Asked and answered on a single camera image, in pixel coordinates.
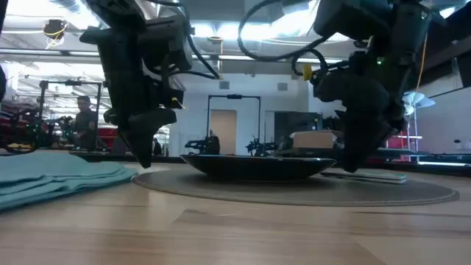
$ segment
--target door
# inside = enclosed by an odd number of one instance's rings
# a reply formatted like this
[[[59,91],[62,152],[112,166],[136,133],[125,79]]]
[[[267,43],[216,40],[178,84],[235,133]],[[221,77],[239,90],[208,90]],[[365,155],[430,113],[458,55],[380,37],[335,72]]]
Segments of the door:
[[[237,111],[212,110],[211,129],[219,138],[221,155],[235,155],[237,143]]]

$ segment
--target gray round mat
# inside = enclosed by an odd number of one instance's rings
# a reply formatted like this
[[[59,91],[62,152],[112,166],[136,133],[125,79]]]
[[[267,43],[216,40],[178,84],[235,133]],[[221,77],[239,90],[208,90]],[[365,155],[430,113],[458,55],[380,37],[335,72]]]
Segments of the gray round mat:
[[[297,183],[234,183],[195,170],[171,170],[141,174],[134,182],[192,197],[280,205],[398,206],[459,199],[451,188],[412,180],[395,185],[315,176]]]

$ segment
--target teal towel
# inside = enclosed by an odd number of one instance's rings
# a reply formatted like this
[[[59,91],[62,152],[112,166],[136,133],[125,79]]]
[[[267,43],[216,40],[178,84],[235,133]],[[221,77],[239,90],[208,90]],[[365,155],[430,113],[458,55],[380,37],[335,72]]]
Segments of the teal towel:
[[[0,158],[0,210],[129,182],[120,163],[88,163],[70,154],[35,152]]]

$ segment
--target wooden table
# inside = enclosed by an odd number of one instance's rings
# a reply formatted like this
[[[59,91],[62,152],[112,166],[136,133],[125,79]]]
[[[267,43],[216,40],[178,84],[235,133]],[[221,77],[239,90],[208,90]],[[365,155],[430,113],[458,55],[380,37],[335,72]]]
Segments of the wooden table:
[[[408,177],[454,188],[461,200],[389,208],[298,207],[183,197],[129,183],[0,214],[0,261],[469,264],[471,179]]]

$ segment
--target black plate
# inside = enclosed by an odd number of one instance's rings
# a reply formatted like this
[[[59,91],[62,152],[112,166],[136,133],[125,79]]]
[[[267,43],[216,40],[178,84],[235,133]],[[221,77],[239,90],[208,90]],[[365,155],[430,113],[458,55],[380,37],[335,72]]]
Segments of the black plate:
[[[318,174],[336,161],[329,158],[254,158],[233,155],[182,155],[210,177],[244,181],[298,181]]]

